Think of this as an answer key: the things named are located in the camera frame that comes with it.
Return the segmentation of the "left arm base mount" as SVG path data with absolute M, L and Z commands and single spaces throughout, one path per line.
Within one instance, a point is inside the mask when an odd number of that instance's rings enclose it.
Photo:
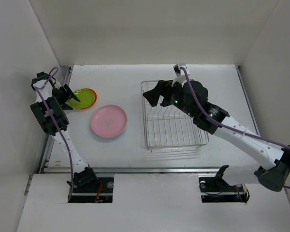
M 74 173 L 73 181 L 67 181 L 72 188 L 68 203 L 112 203 L 114 180 L 114 176 L 96 175 L 89 168 Z

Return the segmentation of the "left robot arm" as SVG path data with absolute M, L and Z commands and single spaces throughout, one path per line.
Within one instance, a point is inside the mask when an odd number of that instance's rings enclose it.
M 69 120 L 65 114 L 66 110 L 72 109 L 67 102 L 79 99 L 67 84 L 57 87 L 49 73 L 36 74 L 31 87 L 36 92 L 36 101 L 30 105 L 32 113 L 42 130 L 57 141 L 69 160 L 72 177 L 67 183 L 78 191 L 95 191 L 100 182 L 90 165 L 77 152 L 68 131 Z

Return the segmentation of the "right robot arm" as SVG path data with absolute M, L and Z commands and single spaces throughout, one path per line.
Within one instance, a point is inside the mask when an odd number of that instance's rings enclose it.
M 263 139 L 240 125 L 226 110 L 208 101 L 208 90 L 200 82 L 159 80 L 143 97 L 151 107 L 177 108 L 197 128 L 229 142 L 256 161 L 256 166 L 247 168 L 221 166 L 214 178 L 217 189 L 246 183 L 261 184 L 275 192 L 284 188 L 290 174 L 290 145 Z

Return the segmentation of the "orange translucent plate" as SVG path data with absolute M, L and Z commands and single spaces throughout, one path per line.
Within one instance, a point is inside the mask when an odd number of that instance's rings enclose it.
M 80 102 L 80 109 L 87 109 L 93 106 L 97 101 L 97 93 L 90 89 L 84 88 L 81 90 L 81 102 Z

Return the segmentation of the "pink plate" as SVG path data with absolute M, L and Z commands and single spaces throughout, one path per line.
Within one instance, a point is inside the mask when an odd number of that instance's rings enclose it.
M 112 104 L 100 107 L 90 119 L 92 131 L 97 136 L 105 139 L 112 139 L 121 135 L 127 124 L 126 112 L 121 107 Z

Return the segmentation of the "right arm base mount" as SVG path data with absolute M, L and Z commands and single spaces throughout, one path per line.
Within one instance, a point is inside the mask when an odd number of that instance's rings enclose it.
M 228 165 L 222 166 L 215 176 L 200 176 L 202 203 L 247 203 L 250 193 L 245 184 L 229 185 L 222 179 Z

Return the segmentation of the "green plate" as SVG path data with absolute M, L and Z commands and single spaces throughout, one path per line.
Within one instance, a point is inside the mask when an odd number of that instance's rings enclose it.
M 79 101 L 75 99 L 69 100 L 69 105 L 73 109 L 86 109 L 92 106 L 97 100 L 97 94 L 90 88 L 82 88 L 73 92 Z

